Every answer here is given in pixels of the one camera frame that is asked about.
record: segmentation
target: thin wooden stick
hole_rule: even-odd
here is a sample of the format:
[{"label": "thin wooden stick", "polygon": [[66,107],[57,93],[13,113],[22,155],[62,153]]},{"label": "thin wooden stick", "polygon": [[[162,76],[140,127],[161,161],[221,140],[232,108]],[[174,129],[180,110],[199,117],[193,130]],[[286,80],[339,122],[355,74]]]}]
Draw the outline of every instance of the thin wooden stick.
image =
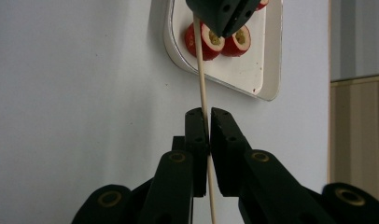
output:
[{"label": "thin wooden stick", "polygon": [[[207,102],[206,102],[206,85],[204,82],[204,56],[202,55],[202,38],[201,38],[201,22],[199,18],[193,14],[193,28],[195,31],[195,48],[196,58],[198,62],[199,71],[199,84],[201,89],[201,101],[202,101],[202,113],[204,115],[204,130],[206,137],[209,139],[209,121],[207,118]],[[210,199],[210,213],[212,217],[212,223],[216,224],[216,210],[214,202],[214,187],[213,187],[213,166],[211,156],[207,156],[207,179],[209,184],[209,199]]]}]

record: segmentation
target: red fruit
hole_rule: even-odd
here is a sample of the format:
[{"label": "red fruit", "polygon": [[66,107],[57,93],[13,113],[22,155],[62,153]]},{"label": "red fruit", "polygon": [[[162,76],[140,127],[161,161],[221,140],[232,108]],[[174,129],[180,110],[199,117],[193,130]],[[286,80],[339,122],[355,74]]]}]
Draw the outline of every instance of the red fruit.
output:
[{"label": "red fruit", "polygon": [[[216,36],[204,23],[201,22],[202,55],[204,61],[215,59],[224,48],[225,39]],[[195,32],[193,23],[187,29],[185,35],[186,47],[190,54],[196,57]]]},{"label": "red fruit", "polygon": [[250,45],[250,32],[244,25],[232,36],[225,39],[225,46],[221,54],[229,57],[239,57],[250,49]]},{"label": "red fruit", "polygon": [[269,0],[261,0],[259,5],[256,7],[256,11],[263,9],[264,7],[266,7],[266,5],[268,5],[268,3]]}]

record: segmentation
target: tray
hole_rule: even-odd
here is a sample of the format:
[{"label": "tray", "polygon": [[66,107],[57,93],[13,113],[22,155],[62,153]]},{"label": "tray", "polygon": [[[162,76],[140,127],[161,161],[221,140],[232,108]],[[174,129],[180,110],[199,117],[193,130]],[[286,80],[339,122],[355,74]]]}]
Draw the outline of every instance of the tray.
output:
[{"label": "tray", "polygon": [[[169,0],[163,40],[172,61],[180,68],[198,74],[196,58],[190,55],[184,33],[192,23],[192,12],[185,1]],[[219,55],[204,62],[207,79],[252,97],[272,101],[279,92],[282,1],[272,0],[246,23],[251,47],[241,57]]]}]

